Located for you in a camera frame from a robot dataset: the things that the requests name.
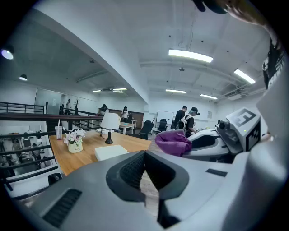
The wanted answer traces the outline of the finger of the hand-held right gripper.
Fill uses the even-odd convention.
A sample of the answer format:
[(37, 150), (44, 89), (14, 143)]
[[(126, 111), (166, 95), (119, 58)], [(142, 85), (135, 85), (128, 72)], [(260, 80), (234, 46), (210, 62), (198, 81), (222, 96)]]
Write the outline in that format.
[(220, 135), (214, 129), (199, 131), (187, 138), (192, 143), (192, 149), (206, 149), (223, 145)]
[(211, 145), (200, 148), (193, 148), (182, 155), (183, 158), (207, 161), (231, 163), (233, 156), (226, 145)]

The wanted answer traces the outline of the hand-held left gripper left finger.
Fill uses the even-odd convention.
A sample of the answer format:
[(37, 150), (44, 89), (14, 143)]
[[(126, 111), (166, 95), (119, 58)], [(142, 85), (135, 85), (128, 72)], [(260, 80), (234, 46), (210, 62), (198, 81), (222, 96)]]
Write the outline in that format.
[(25, 217), (37, 231), (163, 231), (140, 190), (144, 152), (85, 165), (40, 195)]

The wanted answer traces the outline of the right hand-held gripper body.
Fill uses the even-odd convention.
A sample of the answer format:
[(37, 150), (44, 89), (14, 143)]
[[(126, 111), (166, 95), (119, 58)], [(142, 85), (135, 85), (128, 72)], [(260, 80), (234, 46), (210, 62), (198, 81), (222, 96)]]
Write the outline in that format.
[(248, 152), (261, 139), (261, 117), (243, 107), (221, 120), (216, 131), (230, 154)]

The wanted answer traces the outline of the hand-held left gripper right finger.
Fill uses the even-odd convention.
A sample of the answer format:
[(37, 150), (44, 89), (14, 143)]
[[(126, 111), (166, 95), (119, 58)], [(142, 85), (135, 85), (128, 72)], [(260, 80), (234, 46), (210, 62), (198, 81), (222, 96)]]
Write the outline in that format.
[(233, 164), (145, 152), (145, 170), (158, 190), (158, 218), (145, 231), (226, 231), (228, 205), (219, 195)]

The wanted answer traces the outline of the white rectangular board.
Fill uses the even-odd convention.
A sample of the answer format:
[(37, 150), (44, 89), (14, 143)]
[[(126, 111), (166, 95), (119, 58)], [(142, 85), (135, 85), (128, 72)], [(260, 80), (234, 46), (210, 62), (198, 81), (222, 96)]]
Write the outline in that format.
[(94, 153), (98, 161), (103, 161), (123, 154), (127, 154), (129, 152), (121, 145), (113, 145), (95, 148)]

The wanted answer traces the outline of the purple cloth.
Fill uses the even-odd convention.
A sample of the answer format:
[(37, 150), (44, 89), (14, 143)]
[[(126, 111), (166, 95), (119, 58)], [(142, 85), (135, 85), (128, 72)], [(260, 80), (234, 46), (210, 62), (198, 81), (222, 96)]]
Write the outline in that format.
[(164, 153), (177, 157), (182, 157), (192, 149), (192, 142), (186, 138), (185, 132), (181, 129), (157, 134), (155, 143)]

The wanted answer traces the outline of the light gray shorts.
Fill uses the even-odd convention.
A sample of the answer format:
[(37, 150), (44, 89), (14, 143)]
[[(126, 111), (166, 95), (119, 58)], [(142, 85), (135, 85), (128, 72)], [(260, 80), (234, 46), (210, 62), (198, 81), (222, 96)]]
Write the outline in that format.
[(267, 125), (261, 141), (289, 139), (289, 75), (279, 76), (256, 106)]

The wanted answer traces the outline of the pink flowers in white pot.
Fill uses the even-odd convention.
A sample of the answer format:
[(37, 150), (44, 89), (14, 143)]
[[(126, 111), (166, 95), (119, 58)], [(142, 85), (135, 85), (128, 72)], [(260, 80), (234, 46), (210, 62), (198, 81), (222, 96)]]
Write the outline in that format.
[(70, 153), (78, 153), (83, 150), (82, 142), (86, 132), (83, 129), (77, 129), (65, 134), (64, 143), (68, 146)]

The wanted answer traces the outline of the black office chair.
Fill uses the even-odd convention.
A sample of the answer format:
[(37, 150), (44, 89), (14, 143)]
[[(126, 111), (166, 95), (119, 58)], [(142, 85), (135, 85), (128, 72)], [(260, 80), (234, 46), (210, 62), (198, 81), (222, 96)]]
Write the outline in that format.
[(167, 130), (167, 121), (165, 119), (161, 119), (159, 125), (157, 126), (157, 130), (159, 132), (164, 132)]
[(154, 123), (152, 123), (150, 120), (145, 121), (142, 129), (139, 132), (139, 137), (141, 139), (148, 140), (148, 135), (151, 133), (153, 127)]

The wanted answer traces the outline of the whiteboard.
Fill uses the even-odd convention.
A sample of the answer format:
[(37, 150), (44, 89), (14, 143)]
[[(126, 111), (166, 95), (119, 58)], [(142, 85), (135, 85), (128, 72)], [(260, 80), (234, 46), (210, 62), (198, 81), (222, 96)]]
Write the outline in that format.
[(173, 112), (169, 111), (158, 111), (156, 122), (160, 123), (160, 121), (164, 119), (167, 122), (167, 126), (170, 126), (173, 122), (173, 114)]

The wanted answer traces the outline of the clear plastic cup with straw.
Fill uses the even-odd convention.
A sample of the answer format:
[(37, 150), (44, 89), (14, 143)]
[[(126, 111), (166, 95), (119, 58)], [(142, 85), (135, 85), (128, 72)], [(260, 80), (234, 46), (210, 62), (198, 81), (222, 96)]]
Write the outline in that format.
[(56, 139), (62, 140), (62, 126), (60, 126), (61, 120), (58, 120), (57, 126), (55, 126), (55, 132), (56, 132)]

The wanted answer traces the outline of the black lamp base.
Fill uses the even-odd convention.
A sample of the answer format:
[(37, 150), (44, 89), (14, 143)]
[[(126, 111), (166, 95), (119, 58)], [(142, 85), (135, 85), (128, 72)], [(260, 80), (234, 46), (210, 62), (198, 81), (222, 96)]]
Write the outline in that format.
[(106, 112), (106, 114), (103, 116), (100, 127), (102, 129), (108, 130), (107, 140), (105, 141), (106, 144), (113, 144), (111, 134), (112, 130), (119, 129), (120, 122), (118, 117), (119, 117), (118, 114), (110, 112)]

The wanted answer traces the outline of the brown wooden counter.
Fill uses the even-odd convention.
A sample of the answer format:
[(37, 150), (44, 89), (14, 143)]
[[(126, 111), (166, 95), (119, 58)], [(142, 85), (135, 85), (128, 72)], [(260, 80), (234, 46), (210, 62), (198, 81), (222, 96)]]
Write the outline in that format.
[[(122, 110), (109, 109), (109, 112), (117, 113), (119, 116), (121, 116)], [(141, 128), (144, 114), (141, 112), (134, 112), (134, 111), (129, 111), (129, 114), (132, 114), (132, 120), (135, 121), (134, 124), (136, 128)]]

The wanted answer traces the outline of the black printed t-shirt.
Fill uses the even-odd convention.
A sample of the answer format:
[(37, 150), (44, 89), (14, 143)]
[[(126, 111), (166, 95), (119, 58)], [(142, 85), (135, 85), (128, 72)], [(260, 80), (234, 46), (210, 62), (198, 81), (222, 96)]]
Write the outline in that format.
[(277, 40), (274, 45), (272, 39), (270, 39), (269, 51), (267, 57), (262, 64), (262, 72), (264, 77), (265, 88), (268, 90), (275, 80), (282, 73), (285, 64), (285, 53), (283, 47), (279, 47), (279, 41)]

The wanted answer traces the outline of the black metal railing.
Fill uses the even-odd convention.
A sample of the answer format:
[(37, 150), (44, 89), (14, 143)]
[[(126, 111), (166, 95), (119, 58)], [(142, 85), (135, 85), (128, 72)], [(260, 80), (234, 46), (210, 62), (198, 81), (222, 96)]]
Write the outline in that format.
[[(55, 126), (61, 120), (62, 140)], [(96, 130), (102, 115), (50, 115), (46, 106), (0, 102), (0, 183), (12, 198), (38, 193), (64, 177), (53, 142), (66, 133)]]

